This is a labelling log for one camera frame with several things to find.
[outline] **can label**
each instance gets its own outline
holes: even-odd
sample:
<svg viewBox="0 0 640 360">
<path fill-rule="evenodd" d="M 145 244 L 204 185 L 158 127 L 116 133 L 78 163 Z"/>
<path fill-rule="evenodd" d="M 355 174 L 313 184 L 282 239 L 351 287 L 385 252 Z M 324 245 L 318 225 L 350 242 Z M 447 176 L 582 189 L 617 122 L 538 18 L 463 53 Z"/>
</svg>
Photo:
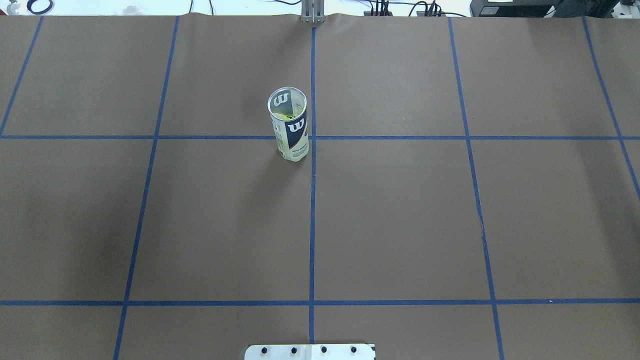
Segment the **can label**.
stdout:
<svg viewBox="0 0 640 360">
<path fill-rule="evenodd" d="M 291 161 L 304 158 L 309 151 L 305 95 L 296 88 L 281 88 L 271 94 L 268 107 L 282 157 Z"/>
</svg>

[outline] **can rim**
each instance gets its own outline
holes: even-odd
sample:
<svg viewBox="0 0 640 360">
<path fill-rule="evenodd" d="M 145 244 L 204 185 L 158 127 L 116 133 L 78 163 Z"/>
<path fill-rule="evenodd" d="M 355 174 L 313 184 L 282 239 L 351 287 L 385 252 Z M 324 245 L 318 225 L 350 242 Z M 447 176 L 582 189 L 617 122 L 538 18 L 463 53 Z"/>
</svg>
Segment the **can rim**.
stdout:
<svg viewBox="0 0 640 360">
<path fill-rule="evenodd" d="M 305 100 L 305 106 L 302 110 L 302 112 L 300 113 L 300 115 L 298 115 L 297 117 L 293 118 L 293 119 L 278 119 L 284 122 L 289 122 L 289 121 L 295 121 L 298 120 L 302 115 L 304 115 L 305 111 L 307 110 L 307 96 L 305 95 L 305 93 L 302 92 L 302 90 L 300 90 L 299 88 L 294 88 L 293 86 L 283 86 L 282 88 L 279 88 L 278 90 L 274 91 L 271 93 L 271 95 L 269 95 L 269 99 L 267 99 L 267 109 L 269 110 L 269 114 L 271 115 L 271 117 L 276 117 L 273 114 L 273 111 L 271 111 L 271 99 L 273 99 L 273 96 L 277 93 L 277 92 L 281 92 L 282 90 L 285 89 L 289 89 L 289 90 L 295 90 L 297 92 L 299 92 L 302 95 L 302 98 Z"/>
</svg>

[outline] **cylindrical canister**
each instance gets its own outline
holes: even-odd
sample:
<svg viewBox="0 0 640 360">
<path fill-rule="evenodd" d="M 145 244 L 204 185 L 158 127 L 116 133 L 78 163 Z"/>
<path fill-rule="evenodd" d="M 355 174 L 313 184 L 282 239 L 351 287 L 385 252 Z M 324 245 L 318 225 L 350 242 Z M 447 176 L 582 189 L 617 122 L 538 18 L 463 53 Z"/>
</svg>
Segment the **cylindrical canister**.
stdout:
<svg viewBox="0 0 640 360">
<path fill-rule="evenodd" d="M 267 107 L 280 154 L 300 161 L 309 152 L 307 97 L 297 88 L 285 86 L 269 96 Z"/>
</svg>

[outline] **white label sticker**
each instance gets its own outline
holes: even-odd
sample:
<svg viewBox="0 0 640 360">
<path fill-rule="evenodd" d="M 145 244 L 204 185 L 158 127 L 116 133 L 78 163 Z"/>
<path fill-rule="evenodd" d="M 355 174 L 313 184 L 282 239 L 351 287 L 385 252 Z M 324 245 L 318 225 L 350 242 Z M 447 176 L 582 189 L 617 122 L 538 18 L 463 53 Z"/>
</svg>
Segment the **white label sticker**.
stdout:
<svg viewBox="0 0 640 360">
<path fill-rule="evenodd" d="M 499 6 L 485 6 L 482 8 L 480 15 L 495 15 L 499 8 Z"/>
</svg>

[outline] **vertical blue line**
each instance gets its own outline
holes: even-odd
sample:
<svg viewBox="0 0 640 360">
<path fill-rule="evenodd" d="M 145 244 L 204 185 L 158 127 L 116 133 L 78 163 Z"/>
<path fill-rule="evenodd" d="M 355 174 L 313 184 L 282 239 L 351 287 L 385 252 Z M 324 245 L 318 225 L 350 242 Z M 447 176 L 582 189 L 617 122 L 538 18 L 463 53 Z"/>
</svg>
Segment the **vertical blue line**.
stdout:
<svg viewBox="0 0 640 360">
<path fill-rule="evenodd" d="M 149 184 L 151 183 L 151 174 L 153 172 L 154 162 L 156 160 L 156 148 L 158 143 L 158 136 L 160 134 L 160 125 L 162 122 L 162 114 L 164 110 L 164 99 L 166 98 L 166 89 L 169 85 L 169 75 L 171 73 L 171 64 L 173 62 L 173 50 L 175 49 L 175 39 L 178 34 L 178 24 L 180 17 L 175 17 L 175 24 L 173 25 L 173 36 L 171 39 L 171 48 L 169 50 L 169 60 L 166 64 L 166 71 L 164 73 L 164 85 L 162 89 L 162 96 L 160 97 L 160 106 L 158 108 L 158 118 L 156 120 L 156 131 L 154 133 L 154 142 L 151 146 L 151 155 L 149 156 L 149 165 L 147 168 L 147 179 L 145 180 L 145 189 L 142 193 L 142 203 L 140 204 L 140 214 L 138 215 L 138 226 L 136 228 L 136 237 L 133 242 L 133 250 L 131 252 L 131 262 L 129 263 L 129 275 L 127 276 L 127 287 L 124 293 L 124 303 L 122 304 L 122 312 L 120 313 L 120 325 L 118 326 L 118 337 L 116 338 L 116 345 L 113 351 L 113 359 L 117 360 L 120 356 L 120 345 L 122 344 L 122 335 L 124 333 L 124 324 L 127 319 L 127 308 L 129 307 L 129 296 L 131 295 L 131 283 L 133 282 L 133 272 L 136 268 L 136 258 L 138 257 L 138 245 L 140 244 L 140 234 L 142 232 L 142 221 L 145 218 L 145 210 L 147 208 L 147 196 L 149 194 Z"/>
<path fill-rule="evenodd" d="M 613 126 L 616 128 L 616 134 L 618 135 L 618 141 L 620 142 L 620 147 L 622 148 L 622 153 L 625 156 L 625 161 L 627 162 L 627 168 L 631 173 L 631 180 L 634 182 L 634 186 L 636 188 L 636 195 L 638 199 L 640 199 L 640 186 L 638 186 L 638 180 L 636 178 L 636 172 L 634 172 L 634 167 L 631 165 L 631 159 L 629 158 L 629 153 L 627 152 L 627 146 L 625 145 L 625 141 L 622 138 L 622 131 L 620 130 L 620 126 L 618 125 L 618 120 L 616 119 L 616 114 L 613 111 L 613 105 L 611 105 L 611 100 L 609 98 L 609 93 L 607 91 L 607 87 L 604 85 L 604 79 L 602 78 L 602 73 L 600 72 L 600 66 L 598 66 L 598 60 L 596 59 L 596 53 L 593 50 L 593 43 L 591 42 L 591 34 L 589 33 L 589 26 L 587 25 L 587 18 L 582 17 L 582 25 L 584 26 L 584 34 L 587 36 L 587 43 L 589 44 L 589 51 L 591 52 L 591 59 L 593 60 L 593 67 L 596 69 L 596 75 L 598 76 L 598 81 L 600 82 L 600 87 L 602 88 L 602 93 L 604 94 L 604 99 L 607 102 L 607 107 L 609 108 L 609 114 L 611 115 L 611 120 L 613 121 Z"/>
<path fill-rule="evenodd" d="M 484 230 L 484 216 L 482 213 L 482 204 L 480 203 L 480 191 L 478 190 L 477 176 L 476 176 L 476 164 L 474 161 L 474 153 L 471 148 L 471 136 L 469 134 L 469 125 L 467 122 L 467 110 L 465 107 L 465 97 L 462 92 L 462 80 L 460 78 L 460 66 L 458 65 L 458 54 L 456 52 L 456 38 L 453 33 L 453 23 L 451 18 L 448 17 L 449 22 L 449 36 L 451 38 L 451 52 L 453 54 L 453 64 L 456 71 L 456 82 L 458 83 L 458 98 L 460 99 L 460 109 L 462 112 L 462 123 L 465 127 L 465 137 L 467 138 L 467 154 L 469 156 L 469 165 L 471 167 L 471 180 L 474 185 L 474 193 L 476 196 L 476 210 L 478 218 L 480 219 L 480 228 L 482 231 L 482 244 L 484 249 L 484 266 L 486 268 L 486 277 L 489 285 L 489 295 L 492 301 L 493 311 L 493 326 L 495 327 L 495 339 L 498 343 L 498 355 L 500 360 L 504 360 L 504 349 L 502 347 L 502 332 L 500 331 L 500 320 L 498 317 L 498 306 L 495 302 L 495 290 L 493 287 L 493 274 L 491 271 L 491 260 L 489 257 L 489 246 L 486 242 L 486 231 Z"/>
<path fill-rule="evenodd" d="M 15 101 L 15 96 L 18 94 L 18 88 L 20 88 L 22 77 L 24 76 L 24 72 L 27 70 L 27 64 L 29 63 L 29 59 L 31 58 L 31 53 L 33 52 L 33 48 L 36 45 L 36 40 L 38 40 L 38 34 L 40 34 L 40 28 L 42 27 L 43 22 L 44 22 L 44 16 L 41 16 L 40 20 L 38 21 L 38 26 L 36 27 L 36 31 L 33 34 L 33 38 L 31 39 L 31 45 L 29 46 L 29 51 L 27 51 L 27 56 L 25 56 L 24 63 L 22 63 L 22 68 L 20 69 L 18 80 L 16 80 L 15 86 L 13 87 L 13 92 L 11 94 L 11 98 L 9 99 L 9 105 L 7 105 L 6 111 L 4 112 L 2 124 L 0 125 L 0 135 L 2 135 L 2 133 L 4 132 L 4 127 L 6 126 L 6 122 L 9 120 L 11 107 L 13 106 L 13 102 Z"/>
<path fill-rule="evenodd" d="M 316 27 L 311 29 L 311 221 L 309 236 L 309 342 L 315 342 L 316 301 Z"/>
</svg>

